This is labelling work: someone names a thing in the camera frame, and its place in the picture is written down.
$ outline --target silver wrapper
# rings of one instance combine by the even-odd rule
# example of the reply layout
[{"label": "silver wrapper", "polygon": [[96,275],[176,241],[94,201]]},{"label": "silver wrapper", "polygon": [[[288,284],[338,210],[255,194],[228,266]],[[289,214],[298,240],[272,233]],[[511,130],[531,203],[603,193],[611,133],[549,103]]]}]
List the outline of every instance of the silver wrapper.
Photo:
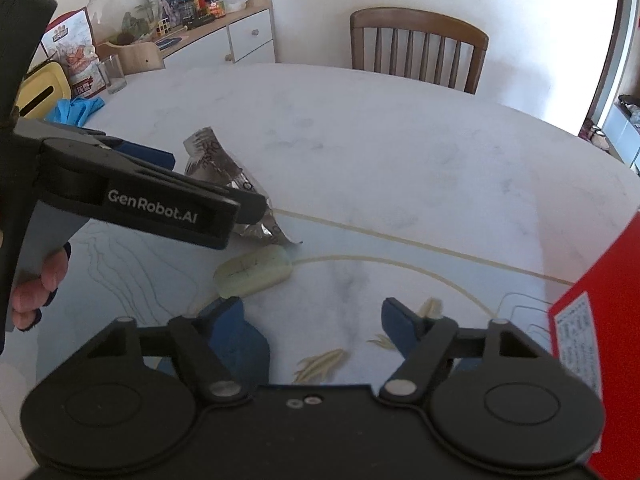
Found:
[{"label": "silver wrapper", "polygon": [[184,174],[219,186],[231,186],[260,193],[267,199],[267,211],[262,220],[255,225],[236,224],[234,231],[240,236],[257,238],[271,244],[294,243],[282,231],[271,209],[271,200],[246,170],[240,167],[237,159],[227,153],[210,126],[195,132],[186,139],[184,147],[189,153],[189,161]]}]

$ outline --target pale green eraser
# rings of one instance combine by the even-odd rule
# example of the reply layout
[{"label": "pale green eraser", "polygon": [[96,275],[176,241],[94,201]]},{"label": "pale green eraser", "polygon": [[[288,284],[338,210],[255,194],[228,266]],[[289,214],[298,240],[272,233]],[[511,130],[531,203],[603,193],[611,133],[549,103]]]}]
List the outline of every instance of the pale green eraser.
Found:
[{"label": "pale green eraser", "polygon": [[213,283],[220,298],[246,298],[283,282],[292,271],[287,252],[279,245],[268,245],[220,265],[213,275]]}]

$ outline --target white label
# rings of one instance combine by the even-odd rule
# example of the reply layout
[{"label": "white label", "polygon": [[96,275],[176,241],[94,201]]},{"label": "white label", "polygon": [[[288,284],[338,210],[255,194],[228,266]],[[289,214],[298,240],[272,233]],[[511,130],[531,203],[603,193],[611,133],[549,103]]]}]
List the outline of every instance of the white label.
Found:
[{"label": "white label", "polygon": [[[554,316],[558,358],[602,400],[602,375],[596,327],[586,292]],[[600,452],[600,441],[594,452]]]}]

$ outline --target white wall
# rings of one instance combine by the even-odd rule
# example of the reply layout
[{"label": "white wall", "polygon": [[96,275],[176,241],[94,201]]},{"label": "white wall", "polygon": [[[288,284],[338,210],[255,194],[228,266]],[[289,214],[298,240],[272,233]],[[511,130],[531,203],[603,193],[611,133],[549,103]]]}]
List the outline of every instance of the white wall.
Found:
[{"label": "white wall", "polygon": [[[70,10],[87,0],[59,0]],[[283,62],[350,66],[349,15],[434,10],[490,37],[478,95],[577,134],[609,45],[617,0],[273,0]]]}]

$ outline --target cabinet door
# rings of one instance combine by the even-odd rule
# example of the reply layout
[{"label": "cabinet door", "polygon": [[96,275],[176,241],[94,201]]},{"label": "cabinet door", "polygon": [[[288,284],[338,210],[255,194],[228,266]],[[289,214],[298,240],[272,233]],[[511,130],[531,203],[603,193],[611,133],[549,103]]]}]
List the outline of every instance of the cabinet door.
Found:
[{"label": "cabinet door", "polygon": [[231,64],[229,36],[225,28],[181,48],[164,59],[166,68],[203,68]]},{"label": "cabinet door", "polygon": [[252,63],[275,63],[276,53],[273,49],[273,40],[254,50],[248,56],[244,56],[236,65],[248,65]]},{"label": "cabinet door", "polygon": [[229,25],[229,37],[236,61],[271,41],[273,34],[269,10],[263,10]]}]

